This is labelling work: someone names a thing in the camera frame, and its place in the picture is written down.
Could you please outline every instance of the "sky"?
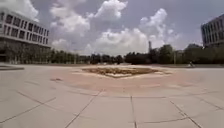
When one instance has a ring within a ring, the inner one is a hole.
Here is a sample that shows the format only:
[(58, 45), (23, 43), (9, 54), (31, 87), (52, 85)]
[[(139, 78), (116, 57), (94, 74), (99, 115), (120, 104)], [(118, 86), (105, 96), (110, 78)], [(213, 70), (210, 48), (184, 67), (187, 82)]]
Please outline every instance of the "sky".
[(202, 44), (200, 26), (224, 13), (223, 0), (1, 0), (50, 29), (52, 47), (90, 55)]

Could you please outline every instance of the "paved plaza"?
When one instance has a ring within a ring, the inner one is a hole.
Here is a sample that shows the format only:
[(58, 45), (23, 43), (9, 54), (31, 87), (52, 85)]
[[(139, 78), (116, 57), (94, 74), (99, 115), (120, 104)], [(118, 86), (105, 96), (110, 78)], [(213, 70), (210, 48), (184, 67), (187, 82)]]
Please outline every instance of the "paved plaza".
[(23, 67), (0, 71), (0, 128), (224, 127), (222, 68), (115, 79), (82, 71), (96, 66)]

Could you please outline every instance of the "pavement seam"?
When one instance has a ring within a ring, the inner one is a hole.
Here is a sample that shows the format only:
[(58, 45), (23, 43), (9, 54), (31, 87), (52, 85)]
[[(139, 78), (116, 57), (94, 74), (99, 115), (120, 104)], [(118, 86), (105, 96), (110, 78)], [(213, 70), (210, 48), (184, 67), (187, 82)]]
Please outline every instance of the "pavement seam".
[(94, 96), (90, 101), (89, 103), (79, 112), (79, 114), (74, 118), (72, 119), (66, 126), (65, 128), (68, 128), (80, 115), (81, 113), (93, 102), (93, 100), (102, 92), (102, 90), (96, 95)]
[(18, 93), (19, 95), (22, 95), (22, 96), (24, 96), (24, 97), (26, 97), (26, 98), (28, 98), (28, 99), (30, 99), (30, 100), (32, 100), (32, 101), (34, 101), (34, 102), (37, 102), (37, 103), (43, 104), (42, 102), (40, 102), (40, 101), (38, 101), (38, 100), (36, 100), (36, 99), (34, 99), (34, 98), (32, 98), (32, 97), (30, 97), (30, 96), (26, 95), (26, 94), (23, 94), (23, 93), (21, 93), (20, 91), (15, 90), (15, 92), (16, 92), (16, 93)]
[(195, 122), (190, 116), (188, 116), (184, 111), (182, 111), (174, 102), (170, 101), (181, 113), (183, 113), (191, 122), (193, 122), (198, 128), (202, 128), (197, 122)]
[(13, 116), (13, 117), (10, 117), (10, 118), (8, 118), (8, 119), (6, 119), (6, 120), (4, 120), (4, 121), (1, 121), (0, 123), (5, 123), (6, 121), (9, 121), (9, 120), (14, 119), (14, 118), (16, 118), (16, 117), (18, 117), (18, 116), (21, 116), (21, 115), (23, 115), (23, 114), (25, 114), (25, 113), (27, 113), (27, 112), (30, 112), (30, 111), (34, 110), (35, 108), (38, 108), (38, 107), (40, 107), (40, 106), (42, 106), (42, 105), (44, 105), (44, 104), (46, 104), (46, 103), (48, 103), (48, 102), (54, 100), (54, 99), (55, 99), (55, 98), (52, 98), (52, 99), (50, 99), (50, 100), (48, 100), (48, 101), (46, 101), (46, 102), (44, 102), (44, 103), (41, 103), (41, 104), (39, 104), (39, 105), (37, 105), (37, 106), (35, 106), (35, 107), (32, 107), (32, 108), (30, 108), (30, 109), (28, 109), (28, 110), (26, 110), (26, 111), (24, 111), (24, 112), (21, 112), (21, 113), (15, 115), (15, 116)]
[(193, 94), (193, 93), (190, 93), (190, 92), (186, 92), (186, 93), (189, 94), (189, 96), (192, 96), (192, 97), (197, 98), (197, 99), (199, 99), (199, 100), (201, 100), (201, 101), (204, 101), (205, 103), (207, 103), (207, 104), (209, 104), (209, 105), (211, 105), (211, 106), (213, 106), (213, 107), (216, 107), (216, 108), (218, 108), (218, 109), (224, 110), (222, 107), (219, 107), (219, 106), (217, 106), (217, 105), (214, 105), (213, 103), (211, 103), (211, 102), (209, 102), (209, 101), (206, 101), (206, 100), (204, 100), (203, 98), (198, 97), (198, 95), (206, 95), (206, 94), (217, 93), (217, 92), (218, 92), (218, 91), (211, 91), (211, 92), (205, 92), (205, 93), (200, 93), (200, 94)]
[(166, 122), (175, 122), (175, 121), (179, 121), (179, 120), (186, 120), (188, 119), (187, 117), (181, 118), (181, 119), (174, 119), (174, 120), (166, 120), (166, 121), (155, 121), (155, 122), (140, 122), (138, 124), (147, 124), (147, 123), (166, 123)]
[(134, 120), (134, 126), (135, 126), (135, 128), (138, 128), (137, 122), (136, 122), (134, 104), (133, 104), (133, 97), (131, 96), (130, 99), (131, 99), (131, 107), (132, 107), (132, 115), (133, 115), (133, 120)]

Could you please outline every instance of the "white cloud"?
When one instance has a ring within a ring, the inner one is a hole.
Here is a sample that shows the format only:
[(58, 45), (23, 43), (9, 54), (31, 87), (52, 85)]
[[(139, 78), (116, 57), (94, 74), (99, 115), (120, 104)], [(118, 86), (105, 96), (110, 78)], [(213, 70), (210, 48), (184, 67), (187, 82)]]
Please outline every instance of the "white cloud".
[(57, 0), (59, 4), (67, 7), (67, 8), (72, 8), (75, 7), (81, 3), (85, 3), (86, 0)]
[(152, 42), (153, 48), (175, 43), (180, 38), (180, 34), (176, 34), (173, 29), (167, 27), (165, 23), (167, 16), (166, 10), (161, 8), (154, 16), (150, 17), (150, 20), (147, 17), (143, 17), (140, 21), (139, 28)]
[(168, 30), (168, 34), (172, 34), (173, 32), (174, 32), (173, 29)]
[(52, 48), (56, 50), (71, 51), (71, 43), (65, 39), (54, 40)]
[(119, 0), (104, 1), (97, 13), (89, 14), (89, 18), (97, 18), (102, 21), (116, 21), (121, 18), (121, 11), (127, 7), (128, 2), (120, 2)]
[(124, 55), (128, 52), (145, 53), (148, 49), (148, 39), (138, 28), (132, 30), (126, 28), (118, 33), (109, 29), (99, 36), (92, 49), (96, 53), (111, 55)]
[(30, 0), (1, 0), (0, 7), (6, 7), (30, 19), (39, 21), (37, 18), (38, 10), (34, 8)]
[(55, 3), (50, 9), (51, 15), (55, 21), (52, 27), (58, 27), (62, 31), (84, 36), (85, 32), (90, 29), (89, 20), (76, 13), (73, 9)]

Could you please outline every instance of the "distant building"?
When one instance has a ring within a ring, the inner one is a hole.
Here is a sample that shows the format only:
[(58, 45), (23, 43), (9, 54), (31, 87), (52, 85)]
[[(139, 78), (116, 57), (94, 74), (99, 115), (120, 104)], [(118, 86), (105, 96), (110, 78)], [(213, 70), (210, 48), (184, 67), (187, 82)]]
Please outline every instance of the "distant building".
[(203, 46), (224, 44), (224, 14), (201, 26)]
[(150, 53), (150, 52), (151, 52), (151, 50), (152, 50), (152, 42), (151, 42), (151, 41), (149, 41), (148, 43), (149, 43), (148, 53)]
[(2, 60), (7, 58), (17, 63), (28, 63), (25, 62), (28, 60), (46, 62), (50, 48), (49, 30), (46, 27), (6, 8), (0, 8)]

